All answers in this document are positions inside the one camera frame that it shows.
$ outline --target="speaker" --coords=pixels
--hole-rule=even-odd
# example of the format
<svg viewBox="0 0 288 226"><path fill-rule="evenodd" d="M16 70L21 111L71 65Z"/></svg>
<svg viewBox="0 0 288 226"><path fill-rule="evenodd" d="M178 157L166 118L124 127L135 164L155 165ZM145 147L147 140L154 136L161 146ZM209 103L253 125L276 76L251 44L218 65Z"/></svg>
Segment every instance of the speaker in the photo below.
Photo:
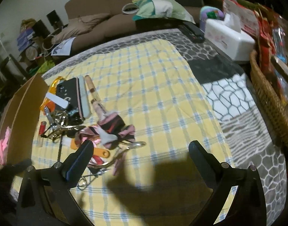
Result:
<svg viewBox="0 0 288 226"><path fill-rule="evenodd" d="M47 18L50 24L53 26L54 30L56 30L57 28L61 28L63 26L63 23L55 10L47 14Z"/></svg>
<svg viewBox="0 0 288 226"><path fill-rule="evenodd" d="M37 21L35 25L32 26L32 29L37 36L41 36L43 39L50 34L50 31L41 20Z"/></svg>

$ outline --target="green blanket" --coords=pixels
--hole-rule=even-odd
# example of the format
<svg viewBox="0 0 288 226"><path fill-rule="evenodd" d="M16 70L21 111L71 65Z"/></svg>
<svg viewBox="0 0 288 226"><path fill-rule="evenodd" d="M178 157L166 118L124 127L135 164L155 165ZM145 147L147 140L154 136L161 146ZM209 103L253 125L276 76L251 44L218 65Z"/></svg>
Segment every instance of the green blanket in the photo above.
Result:
<svg viewBox="0 0 288 226"><path fill-rule="evenodd" d="M139 11L132 18L139 19L174 18L190 21L195 24L188 11L175 0L137 0Z"/></svg>

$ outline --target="white tissue box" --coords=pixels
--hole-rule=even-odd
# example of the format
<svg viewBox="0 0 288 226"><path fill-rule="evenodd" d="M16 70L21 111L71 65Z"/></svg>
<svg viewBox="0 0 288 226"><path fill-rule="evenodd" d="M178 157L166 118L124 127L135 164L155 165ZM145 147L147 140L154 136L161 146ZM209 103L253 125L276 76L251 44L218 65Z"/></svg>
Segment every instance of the white tissue box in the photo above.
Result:
<svg viewBox="0 0 288 226"><path fill-rule="evenodd" d="M205 38L224 52L233 61L249 61L255 40L239 29L235 31L225 25L225 21L207 19Z"/></svg>

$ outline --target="white wall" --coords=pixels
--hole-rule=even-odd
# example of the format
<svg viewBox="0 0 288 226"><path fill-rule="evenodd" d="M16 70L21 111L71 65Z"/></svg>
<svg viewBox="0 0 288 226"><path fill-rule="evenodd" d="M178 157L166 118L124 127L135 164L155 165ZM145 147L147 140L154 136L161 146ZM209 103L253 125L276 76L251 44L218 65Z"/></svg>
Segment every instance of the white wall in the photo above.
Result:
<svg viewBox="0 0 288 226"><path fill-rule="evenodd" d="M61 18L63 24L68 23L64 5L69 0L3 0L0 4L0 36L8 50L15 58L19 57L16 39L19 35L20 23L23 19L33 18L36 21L41 19L47 28L52 32L46 15L53 10Z"/></svg>

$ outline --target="sofa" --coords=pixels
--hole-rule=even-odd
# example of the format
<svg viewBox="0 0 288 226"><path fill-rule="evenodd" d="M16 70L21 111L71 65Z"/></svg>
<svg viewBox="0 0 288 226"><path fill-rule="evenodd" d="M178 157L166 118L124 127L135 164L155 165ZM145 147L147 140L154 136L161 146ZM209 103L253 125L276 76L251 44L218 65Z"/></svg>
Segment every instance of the sofa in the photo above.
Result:
<svg viewBox="0 0 288 226"><path fill-rule="evenodd" d="M122 7L132 0L70 0L65 4L69 19L79 16L109 13L111 17L95 26L92 31L78 35L72 44L71 55L84 51L115 38L137 34L145 31L174 28L181 21L168 19L141 19L133 21L134 14L123 14ZM185 7L199 22L200 7Z"/></svg>

